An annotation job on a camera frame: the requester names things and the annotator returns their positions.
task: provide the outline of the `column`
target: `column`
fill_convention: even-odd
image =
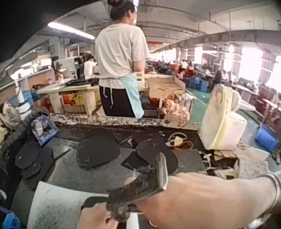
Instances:
[[[178,62],[179,60],[179,53],[180,53],[180,48],[177,48],[176,57],[175,57],[176,62]]]
[[[186,49],[186,48],[181,49],[181,52],[180,52],[180,59],[181,60],[186,60],[187,59],[187,52],[188,52],[188,49]]]

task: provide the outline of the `bracelet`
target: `bracelet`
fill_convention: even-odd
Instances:
[[[281,181],[278,178],[278,176],[274,173],[266,173],[259,177],[266,177],[266,178],[271,179],[276,187],[276,196],[275,196],[274,202],[273,202],[272,206],[267,210],[267,212],[270,212],[277,205],[278,200],[281,197]]]

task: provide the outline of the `woman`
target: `woman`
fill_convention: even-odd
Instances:
[[[144,33],[134,25],[137,17],[131,1],[108,0],[115,24],[103,29],[96,39],[100,73],[100,96],[107,116],[141,118],[136,72],[145,68],[150,52]]]
[[[89,55],[86,59],[86,62],[84,63],[84,76],[85,79],[94,78],[94,76],[91,76],[93,74],[93,68],[96,66],[96,63],[94,62],[94,57],[92,55]]]

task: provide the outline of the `worker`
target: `worker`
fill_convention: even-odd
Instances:
[[[243,228],[265,213],[281,214],[281,172],[251,180],[179,173],[136,205],[160,229]],[[110,218],[104,206],[85,208],[77,229],[115,229]]]
[[[180,68],[180,70],[179,70],[179,74],[181,73],[181,72],[183,72],[183,71],[185,71],[185,70],[187,70],[187,68],[188,68],[188,62],[186,61],[186,60],[183,60],[181,63],[180,63],[180,65],[181,65],[181,68]]]
[[[84,76],[85,79],[90,79],[90,78],[94,78],[94,76],[92,76],[93,74],[93,68],[96,66],[96,63],[94,62],[94,57],[92,55],[89,55],[86,58],[86,62],[84,63]]]
[[[212,81],[211,91],[213,91],[215,85],[222,83],[222,73],[220,70],[217,71],[214,80]]]
[[[141,118],[141,106],[135,73],[145,68],[150,57],[146,38],[135,26],[136,6],[131,1],[108,0],[110,18],[115,22],[96,39],[100,96],[107,116]]]

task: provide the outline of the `blue apron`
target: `blue apron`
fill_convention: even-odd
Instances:
[[[129,97],[134,115],[136,118],[141,118],[144,115],[144,110],[141,106],[137,80],[134,74],[130,73],[127,76],[120,77],[120,81],[125,86],[127,96]]]

